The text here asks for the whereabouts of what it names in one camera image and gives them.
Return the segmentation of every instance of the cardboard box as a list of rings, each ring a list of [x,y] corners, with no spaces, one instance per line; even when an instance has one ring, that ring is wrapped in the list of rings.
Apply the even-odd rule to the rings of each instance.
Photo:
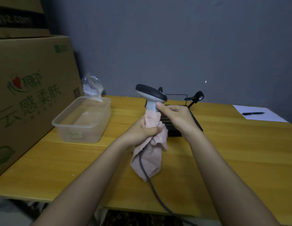
[[[40,0],[0,0],[0,38],[50,35]]]
[[[0,175],[84,95],[70,38],[0,40]]]

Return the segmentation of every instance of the clear plastic container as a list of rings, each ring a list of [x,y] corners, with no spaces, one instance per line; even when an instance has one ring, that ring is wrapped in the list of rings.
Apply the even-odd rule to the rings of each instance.
[[[92,97],[79,97],[63,110],[52,125],[65,142],[98,142],[110,119],[110,98],[98,102]]]

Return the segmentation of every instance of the pink towel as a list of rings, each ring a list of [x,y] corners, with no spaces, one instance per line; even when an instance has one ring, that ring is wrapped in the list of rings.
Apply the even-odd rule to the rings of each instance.
[[[133,152],[130,165],[133,170],[139,175],[144,182],[147,181],[139,162],[138,153],[148,144],[142,155],[142,164],[149,178],[156,175],[161,170],[162,161],[162,147],[168,150],[167,136],[168,130],[166,126],[160,121],[161,113],[146,110],[145,112],[145,127],[162,127],[162,131],[153,137],[149,137],[143,143],[137,145]]]

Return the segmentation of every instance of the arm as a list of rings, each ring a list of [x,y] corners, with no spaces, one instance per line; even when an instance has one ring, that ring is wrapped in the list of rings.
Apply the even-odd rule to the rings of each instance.
[[[88,225],[125,150],[161,131],[158,127],[144,128],[144,122],[144,117],[141,117],[113,141],[54,199],[34,226]]]
[[[187,107],[163,104],[157,104],[157,107],[189,142],[197,167],[223,225],[280,225],[271,211],[197,127]]]

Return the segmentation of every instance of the gray wall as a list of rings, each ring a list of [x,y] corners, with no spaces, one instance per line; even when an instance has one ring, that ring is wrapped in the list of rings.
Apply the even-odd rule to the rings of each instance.
[[[292,122],[292,0],[42,0],[108,95],[142,83]]]

